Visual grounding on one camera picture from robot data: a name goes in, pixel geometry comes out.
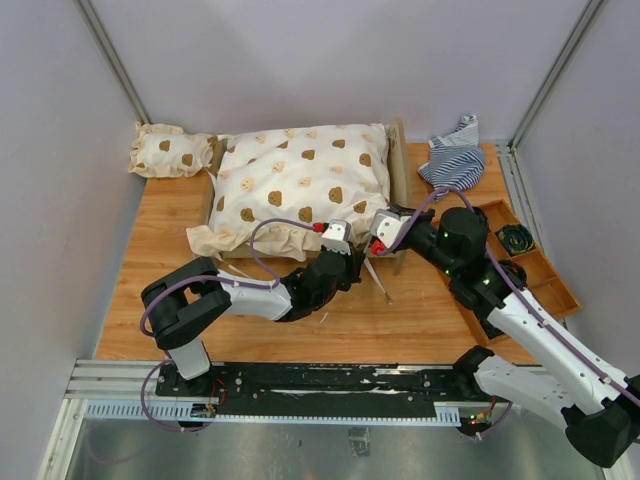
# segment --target pillow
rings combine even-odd
[[[388,204],[384,125],[331,125],[248,133],[230,138],[208,225],[187,230],[194,253],[232,251],[247,242],[259,222],[286,218],[307,224],[342,219],[352,240],[363,241],[373,215]],[[273,223],[256,235],[256,250],[306,258],[320,250],[320,236]]]
[[[171,125],[136,124],[129,173],[141,177],[192,177],[209,165],[218,137],[187,135]]]

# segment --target wooden table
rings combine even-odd
[[[475,205],[509,198],[493,145],[479,184],[468,191]],[[429,155],[426,144],[410,144],[411,206],[427,195],[416,170]],[[149,283],[192,259],[185,228],[202,218],[205,174],[192,178],[147,182],[122,265],[115,294],[96,354],[100,359],[153,360],[163,353],[138,330],[142,314],[140,292]],[[436,204],[442,213],[461,203],[449,195]],[[271,259],[287,274],[297,263]],[[475,345],[451,295],[436,270],[409,252],[400,275],[392,275],[393,260],[374,259],[374,267],[393,299],[389,305],[363,268],[362,283],[339,292],[325,308],[294,323],[257,317],[222,316],[202,335],[215,361],[253,362],[385,362],[452,363]],[[268,279],[250,259],[233,264],[250,275]],[[515,363],[535,363],[511,339],[496,353]]]

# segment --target metal floor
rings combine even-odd
[[[87,431],[98,460],[87,456]],[[560,430],[521,411],[481,443],[451,427],[371,427],[367,448],[350,441],[347,426],[221,423],[180,434],[146,421],[85,420],[76,445],[68,480],[604,479]]]

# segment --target white wall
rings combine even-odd
[[[229,133],[480,116],[511,138],[586,0],[94,0],[155,122]]]
[[[609,2],[521,147],[570,327],[640,373],[640,3]],[[632,460],[640,475],[640,450]]]
[[[0,5],[0,477],[33,478],[141,195],[135,119],[70,0]]]

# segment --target blue and white striped fabric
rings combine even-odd
[[[450,186],[460,190],[473,187],[484,172],[486,154],[478,147],[478,120],[462,117],[456,130],[429,141],[429,161],[418,168],[418,174],[434,188]],[[438,201],[446,193],[436,196]]]

